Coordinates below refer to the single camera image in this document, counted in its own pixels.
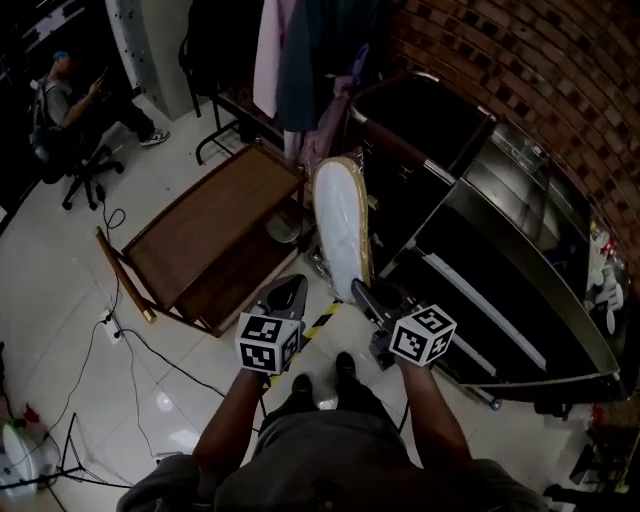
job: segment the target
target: shoe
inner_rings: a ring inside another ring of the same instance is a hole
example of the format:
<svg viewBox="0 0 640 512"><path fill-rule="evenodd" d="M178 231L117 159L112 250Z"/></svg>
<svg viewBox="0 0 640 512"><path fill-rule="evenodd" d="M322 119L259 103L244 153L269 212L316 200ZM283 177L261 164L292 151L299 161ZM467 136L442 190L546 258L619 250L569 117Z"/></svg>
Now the shoe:
<svg viewBox="0 0 640 512"><path fill-rule="evenodd" d="M162 144L167 140L171 134L167 130L154 130L148 139L140 141L142 147L155 146L156 144Z"/></svg>
<svg viewBox="0 0 640 512"><path fill-rule="evenodd" d="M293 384L291 384L291 393L312 393L312 392L313 392L313 384L311 384L311 379L306 373L301 373L293 380Z"/></svg>
<svg viewBox="0 0 640 512"><path fill-rule="evenodd" d="M336 372L338 374L338 382L344 379L355 379L356 376L356 362L348 352L340 352L336 358Z"/></svg>

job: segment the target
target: forearm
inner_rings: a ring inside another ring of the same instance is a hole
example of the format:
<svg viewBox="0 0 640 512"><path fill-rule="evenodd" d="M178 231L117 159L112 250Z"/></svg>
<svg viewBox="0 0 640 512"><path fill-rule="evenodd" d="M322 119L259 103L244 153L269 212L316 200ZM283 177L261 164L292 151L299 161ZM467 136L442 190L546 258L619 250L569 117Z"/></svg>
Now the forearm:
<svg viewBox="0 0 640 512"><path fill-rule="evenodd" d="M62 123L60 124L60 126L62 128L67 128L69 125L75 123L80 118L82 113L86 110L86 108L91 104L91 101L92 101L92 98L89 95L87 95L84 98L82 98L78 103L73 105L69 109L69 112L67 112L67 115L64 116L64 119L62 120Z"/></svg>
<svg viewBox="0 0 640 512"><path fill-rule="evenodd" d="M198 463L213 472L220 481L242 463L261 396L260 376L249 370L240 370L193 451Z"/></svg>
<svg viewBox="0 0 640 512"><path fill-rule="evenodd" d="M428 368L400 362L411 408L416 449L425 468L447 469L471 460L460 424Z"/></svg>

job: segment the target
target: man sitting in chair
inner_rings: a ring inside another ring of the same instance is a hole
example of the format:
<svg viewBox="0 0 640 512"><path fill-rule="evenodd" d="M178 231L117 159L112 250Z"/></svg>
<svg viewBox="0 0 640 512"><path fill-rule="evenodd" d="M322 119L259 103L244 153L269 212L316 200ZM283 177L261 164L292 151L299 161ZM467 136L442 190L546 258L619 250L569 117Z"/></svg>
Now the man sitting in chair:
<svg viewBox="0 0 640 512"><path fill-rule="evenodd" d="M103 133L116 121L135 132L141 146L153 146L169 138L168 131L156 129L153 121L131 101L103 97L100 91L104 75L91 85L86 95L76 94L70 78L77 62L62 51L56 52L53 58L44 84L47 114L79 144L97 146Z"/></svg>

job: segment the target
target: power strip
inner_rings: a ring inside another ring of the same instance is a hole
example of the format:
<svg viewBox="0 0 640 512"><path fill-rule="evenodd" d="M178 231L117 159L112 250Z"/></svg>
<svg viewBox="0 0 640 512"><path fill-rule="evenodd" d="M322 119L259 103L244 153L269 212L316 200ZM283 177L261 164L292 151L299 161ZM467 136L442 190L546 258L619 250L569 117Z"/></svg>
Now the power strip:
<svg viewBox="0 0 640 512"><path fill-rule="evenodd" d="M112 345L117 345L120 343L122 334L120 333L120 326L118 322L116 322L115 315L111 314L111 311L105 309L100 315L100 321L104 327L104 331L107 333L107 337L109 341L111 341Z"/></svg>

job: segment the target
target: pink shirt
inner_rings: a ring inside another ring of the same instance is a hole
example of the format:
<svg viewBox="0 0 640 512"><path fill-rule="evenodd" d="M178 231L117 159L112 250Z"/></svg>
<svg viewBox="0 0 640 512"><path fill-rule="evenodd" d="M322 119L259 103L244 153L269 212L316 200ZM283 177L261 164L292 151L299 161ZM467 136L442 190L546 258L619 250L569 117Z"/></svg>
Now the pink shirt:
<svg viewBox="0 0 640 512"><path fill-rule="evenodd" d="M269 117L276 115L280 54L296 0L265 0L258 34L253 102Z"/></svg>

